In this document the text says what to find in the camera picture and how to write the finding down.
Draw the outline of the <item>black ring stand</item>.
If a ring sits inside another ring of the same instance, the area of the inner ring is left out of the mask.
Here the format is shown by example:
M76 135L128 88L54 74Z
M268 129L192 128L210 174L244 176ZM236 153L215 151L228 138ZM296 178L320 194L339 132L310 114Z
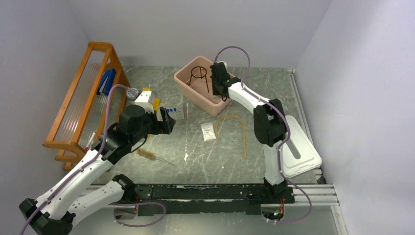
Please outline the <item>black ring stand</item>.
M190 71L190 79L187 85L190 87L192 83L192 79L204 79L206 82L206 89L209 93L209 86L208 86L208 79L207 79L207 69L203 66L195 66Z

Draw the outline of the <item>pink plastic bin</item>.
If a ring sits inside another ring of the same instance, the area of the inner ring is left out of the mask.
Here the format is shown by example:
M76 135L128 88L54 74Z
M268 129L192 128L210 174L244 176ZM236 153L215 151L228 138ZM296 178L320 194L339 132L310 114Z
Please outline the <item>pink plastic bin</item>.
M219 95L213 95L211 70L210 66L213 62L203 56L197 56L179 71L174 74L174 80L179 85L179 90L183 96L197 105L199 108L210 114L217 116L226 106L231 102L230 99L222 99ZM203 66L207 69L207 81L209 86L209 93L206 89L206 82L204 79L192 79L191 86L187 85L190 79L190 71L195 66Z

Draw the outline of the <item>brown test tube brush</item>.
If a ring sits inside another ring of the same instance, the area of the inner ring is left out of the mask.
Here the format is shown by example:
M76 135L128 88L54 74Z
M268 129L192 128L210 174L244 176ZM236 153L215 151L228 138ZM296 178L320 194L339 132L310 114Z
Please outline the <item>brown test tube brush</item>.
M170 164L170 165L173 165L173 166L175 166L173 163L171 163L171 162L169 162L169 161L167 161L167 160L165 160L165 159L162 159L162 158L160 158L160 157L157 157L154 153L152 153L152 152L150 152L150 151L147 151L147 150L145 150L145 149L138 149L137 151L136 151L140 156L142 156L142 157L145 157L145 158L147 158L147 159L150 159L150 160L152 160L152 161L155 161L155 160L158 160L158 161L162 161L162 162L165 162L165 163L168 163L168 164Z

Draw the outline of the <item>white powder zip bag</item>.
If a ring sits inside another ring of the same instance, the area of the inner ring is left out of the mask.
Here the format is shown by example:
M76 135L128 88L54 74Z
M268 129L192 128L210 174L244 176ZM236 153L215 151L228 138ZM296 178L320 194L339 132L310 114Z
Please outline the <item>white powder zip bag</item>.
M212 123L201 124L204 141L210 141L216 139L215 130Z

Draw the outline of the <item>white plastic lid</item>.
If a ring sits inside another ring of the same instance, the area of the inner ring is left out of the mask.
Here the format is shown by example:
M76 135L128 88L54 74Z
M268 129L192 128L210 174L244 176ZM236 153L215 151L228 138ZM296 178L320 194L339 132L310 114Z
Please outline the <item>white plastic lid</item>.
M282 171L292 178L320 167L322 159L297 120L288 115L286 121L291 135L282 148Z

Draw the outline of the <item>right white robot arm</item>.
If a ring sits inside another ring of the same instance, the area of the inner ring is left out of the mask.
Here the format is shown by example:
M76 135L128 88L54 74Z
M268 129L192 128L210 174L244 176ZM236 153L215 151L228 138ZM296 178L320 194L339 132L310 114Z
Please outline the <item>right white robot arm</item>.
M254 135L262 144L265 156L264 197L275 203L288 187L281 157L290 131L282 104L277 99L269 100L255 93L238 77L231 77L225 62L213 63L210 70L213 94L238 102L253 115Z

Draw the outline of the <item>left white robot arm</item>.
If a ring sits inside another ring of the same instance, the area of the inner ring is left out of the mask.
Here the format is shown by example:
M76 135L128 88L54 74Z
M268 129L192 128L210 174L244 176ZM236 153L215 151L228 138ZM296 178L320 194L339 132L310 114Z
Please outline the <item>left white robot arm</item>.
M37 199L26 198L20 205L26 222L39 235L67 235L85 217L110 204L122 205L136 198L136 185L123 174L88 195L80 194L121 158L135 151L134 145L147 136L170 134L176 120L160 107L162 120L138 105L126 107L118 122L105 124L104 133L92 144L79 164L55 186Z

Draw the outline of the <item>yellow test tube rack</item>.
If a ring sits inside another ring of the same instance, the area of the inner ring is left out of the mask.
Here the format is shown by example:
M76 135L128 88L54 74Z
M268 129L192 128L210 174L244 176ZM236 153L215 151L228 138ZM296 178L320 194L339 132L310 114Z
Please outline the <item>yellow test tube rack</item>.
M143 88L143 91L151 91L151 89L150 88ZM161 104L161 99L155 97L152 104L153 104L154 112L155 112L155 114L157 114L159 106Z

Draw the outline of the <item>clear acrylic tube rack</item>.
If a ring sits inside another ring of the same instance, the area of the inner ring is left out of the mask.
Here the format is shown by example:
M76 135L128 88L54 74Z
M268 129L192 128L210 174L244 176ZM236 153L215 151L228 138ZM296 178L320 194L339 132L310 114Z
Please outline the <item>clear acrylic tube rack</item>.
M178 106L172 106L172 107L166 107L165 109L167 110L167 109L174 109L174 108L177 108L177 111L176 112L167 112L168 114L169 114L169 116L171 117L171 118L173 118L173 119L175 119L175 120L178 120L178 119L184 119L184 108L183 108L183 106L182 105L178 105Z

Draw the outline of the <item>red tipped glass thermometer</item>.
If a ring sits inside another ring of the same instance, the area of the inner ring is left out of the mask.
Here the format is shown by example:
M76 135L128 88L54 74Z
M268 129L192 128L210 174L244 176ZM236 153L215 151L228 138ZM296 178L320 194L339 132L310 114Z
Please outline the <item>red tipped glass thermometer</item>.
M85 150L86 150L86 151L88 151L88 150L91 148L92 143L93 143L93 141L94 141L94 137L95 137L95 135L96 135L96 132L92 132L92 133L91 133L91 135L90 135L90 137L89 137L89 139L88 139L87 145L86 145L86 147L85 147Z

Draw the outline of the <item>wooden drying rack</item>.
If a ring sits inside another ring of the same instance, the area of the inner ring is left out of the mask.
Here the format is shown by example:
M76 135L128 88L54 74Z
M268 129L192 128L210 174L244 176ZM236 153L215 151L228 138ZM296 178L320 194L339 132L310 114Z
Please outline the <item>wooden drying rack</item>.
M115 70L113 85L129 86L116 50L111 43L90 42L43 146L56 149L56 161L72 170L86 154L90 139L104 130L108 96L101 79Z

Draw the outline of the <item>blue clamp on rack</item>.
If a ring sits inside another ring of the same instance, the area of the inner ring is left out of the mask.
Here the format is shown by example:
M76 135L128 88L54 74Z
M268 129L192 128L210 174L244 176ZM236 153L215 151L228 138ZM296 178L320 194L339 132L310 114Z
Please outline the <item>blue clamp on rack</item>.
M110 89L113 86L114 78L116 75L115 69L107 69L102 75L99 86L96 91L96 95L104 94L109 95Z

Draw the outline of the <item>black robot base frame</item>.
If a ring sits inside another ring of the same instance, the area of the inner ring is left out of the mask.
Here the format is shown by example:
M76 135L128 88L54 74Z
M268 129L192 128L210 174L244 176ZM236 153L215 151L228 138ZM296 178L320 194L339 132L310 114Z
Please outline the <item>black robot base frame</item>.
M293 189L261 184L137 184L127 190L118 202L143 203L139 216L167 214L234 213L262 215L266 204L293 204Z

